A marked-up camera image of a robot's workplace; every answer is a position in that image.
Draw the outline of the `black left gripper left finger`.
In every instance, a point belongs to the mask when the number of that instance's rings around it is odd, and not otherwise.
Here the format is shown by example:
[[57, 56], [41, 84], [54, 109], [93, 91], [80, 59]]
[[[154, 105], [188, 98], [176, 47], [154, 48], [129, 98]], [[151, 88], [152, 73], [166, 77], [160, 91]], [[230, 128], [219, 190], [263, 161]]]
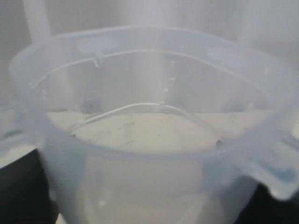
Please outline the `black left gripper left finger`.
[[54, 224], [57, 218], [36, 149], [0, 169], [2, 224]]

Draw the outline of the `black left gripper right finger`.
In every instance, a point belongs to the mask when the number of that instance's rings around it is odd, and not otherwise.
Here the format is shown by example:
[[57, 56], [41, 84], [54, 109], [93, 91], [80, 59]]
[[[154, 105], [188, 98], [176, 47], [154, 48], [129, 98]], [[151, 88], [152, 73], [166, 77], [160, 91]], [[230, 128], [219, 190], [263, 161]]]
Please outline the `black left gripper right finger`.
[[279, 201], [268, 193], [266, 187], [260, 184], [235, 223], [298, 224], [299, 195], [295, 194], [288, 201]]

